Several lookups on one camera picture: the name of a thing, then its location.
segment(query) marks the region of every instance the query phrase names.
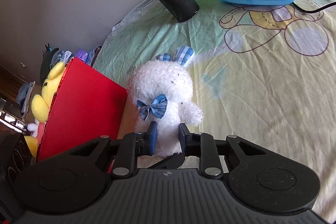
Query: bed sheet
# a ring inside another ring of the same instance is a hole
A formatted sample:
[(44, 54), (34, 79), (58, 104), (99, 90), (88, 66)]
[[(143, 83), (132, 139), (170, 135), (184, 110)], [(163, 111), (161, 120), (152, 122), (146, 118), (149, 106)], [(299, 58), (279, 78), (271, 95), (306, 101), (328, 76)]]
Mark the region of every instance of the bed sheet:
[[(190, 131), (236, 134), (312, 168), (321, 190), (314, 210), (336, 220), (336, 8), (305, 14), (292, 5), (241, 7), (196, 0), (177, 23), (157, 1), (133, 9), (107, 37), (94, 67), (125, 86), (137, 66), (181, 45), (196, 53), (189, 73), (203, 122)], [(313, 10), (330, 0), (295, 0)], [(127, 104), (120, 137), (136, 109)], [(154, 159), (140, 160), (142, 165)], [(183, 167), (195, 167), (188, 158)]]

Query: plaid ear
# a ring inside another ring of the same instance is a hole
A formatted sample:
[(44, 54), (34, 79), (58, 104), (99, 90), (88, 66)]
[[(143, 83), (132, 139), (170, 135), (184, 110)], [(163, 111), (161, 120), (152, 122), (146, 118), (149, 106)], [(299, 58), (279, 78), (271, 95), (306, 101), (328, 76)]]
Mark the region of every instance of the plaid ear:
[(168, 53), (159, 54), (155, 57), (155, 59), (161, 60), (161, 61), (170, 61), (170, 55)]
[(174, 56), (174, 62), (179, 63), (181, 66), (186, 67), (188, 61), (191, 61), (191, 57), (194, 55), (194, 50), (187, 46), (179, 47)]

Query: blue bow tie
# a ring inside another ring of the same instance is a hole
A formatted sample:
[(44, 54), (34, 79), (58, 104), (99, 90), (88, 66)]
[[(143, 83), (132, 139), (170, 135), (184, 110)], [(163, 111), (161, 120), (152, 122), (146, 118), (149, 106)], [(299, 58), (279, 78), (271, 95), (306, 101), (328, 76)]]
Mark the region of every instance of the blue bow tie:
[(164, 94), (160, 94), (149, 105), (139, 100), (137, 100), (137, 103), (140, 115), (144, 121), (148, 118), (150, 112), (152, 112), (157, 118), (161, 119), (166, 113), (168, 99)]

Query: purple object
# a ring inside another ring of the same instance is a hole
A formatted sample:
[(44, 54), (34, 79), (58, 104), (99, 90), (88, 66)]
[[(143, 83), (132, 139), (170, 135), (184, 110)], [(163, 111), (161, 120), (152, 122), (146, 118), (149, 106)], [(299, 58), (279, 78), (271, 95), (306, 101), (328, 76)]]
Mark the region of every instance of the purple object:
[(82, 60), (83, 62), (85, 62), (87, 59), (87, 52), (85, 52), (85, 50), (82, 50), (80, 48), (78, 52), (76, 53), (76, 57)]

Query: red box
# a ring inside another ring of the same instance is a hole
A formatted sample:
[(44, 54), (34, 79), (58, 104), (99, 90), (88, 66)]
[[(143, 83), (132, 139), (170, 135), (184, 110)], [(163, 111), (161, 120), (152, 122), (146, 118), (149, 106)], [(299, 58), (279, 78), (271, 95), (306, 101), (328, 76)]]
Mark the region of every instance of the red box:
[(101, 135), (116, 139), (126, 99), (125, 88), (74, 58), (54, 95), (37, 160)]

